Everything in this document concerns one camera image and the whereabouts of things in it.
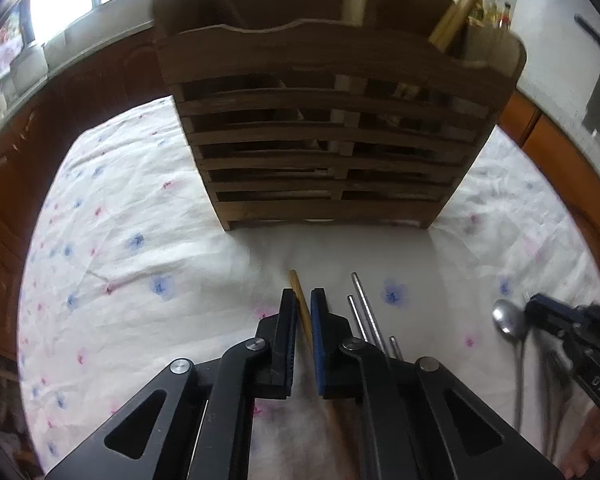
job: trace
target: metal screw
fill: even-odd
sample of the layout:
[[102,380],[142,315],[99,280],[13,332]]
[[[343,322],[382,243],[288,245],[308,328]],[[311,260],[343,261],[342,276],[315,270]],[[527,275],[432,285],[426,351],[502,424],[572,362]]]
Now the metal screw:
[[183,374],[184,372],[188,372],[189,368],[191,368],[191,363],[186,359],[176,359],[169,366],[169,370],[174,374]]
[[267,345],[267,342],[261,337],[252,337],[245,345],[249,350],[257,352],[258,350],[262,350]]
[[351,350],[351,351],[360,350],[364,345],[365,345],[365,342],[362,341],[362,339],[357,338],[357,337],[345,339],[342,342],[342,346],[344,346],[344,348],[346,348],[347,350]]
[[440,363],[433,357],[423,357],[420,359],[420,368],[426,372],[435,372],[440,368]]

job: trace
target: metal pin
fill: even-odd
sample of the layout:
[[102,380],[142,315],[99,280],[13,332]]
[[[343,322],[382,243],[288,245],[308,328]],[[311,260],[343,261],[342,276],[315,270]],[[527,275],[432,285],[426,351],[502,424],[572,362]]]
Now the metal pin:
[[362,318],[358,312],[356,300],[354,300],[353,296],[347,296],[347,299],[349,300],[349,306],[351,307],[351,311],[353,313],[353,319],[356,320],[356,326],[358,327],[358,332],[360,332],[360,337],[368,343],[370,341],[370,337],[367,332],[367,328],[362,324]]
[[389,336],[389,344],[391,345],[391,350],[394,351],[394,357],[396,359],[400,359],[400,361],[404,361],[404,357],[402,357],[402,352],[400,351],[400,347],[398,346],[398,341],[395,336]]
[[382,334],[380,333],[380,329],[378,328],[378,320],[374,315],[374,311],[371,310],[371,305],[369,304],[369,300],[366,298],[366,294],[364,289],[362,288],[362,283],[360,283],[358,274],[352,272],[351,279],[353,280],[353,284],[356,286],[356,290],[358,291],[360,303],[362,303],[362,306],[365,308],[366,321],[371,327],[371,333],[373,336],[374,343],[379,349],[381,349],[382,353],[387,355],[386,345],[384,344],[384,339],[382,339]]

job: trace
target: wooden slat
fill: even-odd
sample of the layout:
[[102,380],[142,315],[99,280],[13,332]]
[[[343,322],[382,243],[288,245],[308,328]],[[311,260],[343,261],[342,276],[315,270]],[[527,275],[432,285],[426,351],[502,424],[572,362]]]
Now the wooden slat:
[[396,132],[370,128],[347,128],[337,125],[329,126],[326,124],[328,123],[318,121],[232,124],[230,130],[187,134],[187,140],[190,144],[198,146],[229,142],[258,142],[261,140],[340,140],[417,148],[439,153],[454,152],[462,155],[475,151],[475,148],[468,142],[422,135],[411,130]]
[[285,170],[288,168],[348,168],[350,170],[394,171],[397,173],[427,173],[440,178],[453,178],[459,171],[455,166],[433,164],[419,160],[401,160],[397,158],[374,158],[362,156],[341,156],[336,153],[308,153],[283,155],[236,155],[221,158],[198,160],[198,169],[238,170],[269,168]]
[[484,119],[424,102],[396,98],[373,98],[350,95],[331,89],[258,88],[219,92],[205,99],[178,103],[178,113],[196,116],[238,110],[268,110],[271,108],[316,108],[353,110],[373,114],[388,114],[413,119],[442,121],[465,130],[480,130]]
[[427,182],[365,182],[347,180],[336,182],[333,179],[315,178],[284,178],[262,180],[238,180],[234,182],[209,182],[207,189],[215,192],[227,191],[313,191],[332,190],[344,186],[346,191],[373,191],[390,194],[422,194],[428,196],[439,195],[448,186],[442,184],[429,184]]
[[301,20],[268,30],[226,25],[188,30],[160,40],[157,51],[167,85],[315,70],[407,82],[489,108],[502,108],[514,88],[510,78],[490,68],[464,66],[413,34],[324,20]]
[[421,200],[259,200],[218,202],[216,211],[227,222],[345,218],[424,221],[437,206]]

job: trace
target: white tablecloth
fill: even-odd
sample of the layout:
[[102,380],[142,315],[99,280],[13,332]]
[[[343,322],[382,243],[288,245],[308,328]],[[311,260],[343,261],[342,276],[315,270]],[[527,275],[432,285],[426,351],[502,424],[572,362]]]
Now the white tablecloth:
[[[253,336],[277,311],[287,271],[324,287],[350,319],[357,271],[405,359],[437,357],[511,421],[514,352],[494,300],[523,291],[600,301],[600,277],[563,204],[496,128],[428,230],[279,225],[224,232],[170,98],[130,110],[76,141],[49,191],[24,273],[18,359],[27,421],[51,469],[172,359],[204,362]],[[538,358],[527,345],[522,433],[541,445]],[[290,400],[258,400],[252,478],[333,479],[310,363]],[[579,429],[580,394],[561,447]]]

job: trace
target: spoon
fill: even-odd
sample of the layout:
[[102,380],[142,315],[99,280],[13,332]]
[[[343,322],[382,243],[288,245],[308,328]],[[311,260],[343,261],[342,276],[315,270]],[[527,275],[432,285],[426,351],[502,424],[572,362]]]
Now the spoon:
[[516,346],[516,403],[513,427],[520,432],[522,425],[522,392],[524,385],[523,365],[525,361],[525,341],[529,333],[525,314],[508,300],[497,300],[493,304],[491,317],[500,333]]

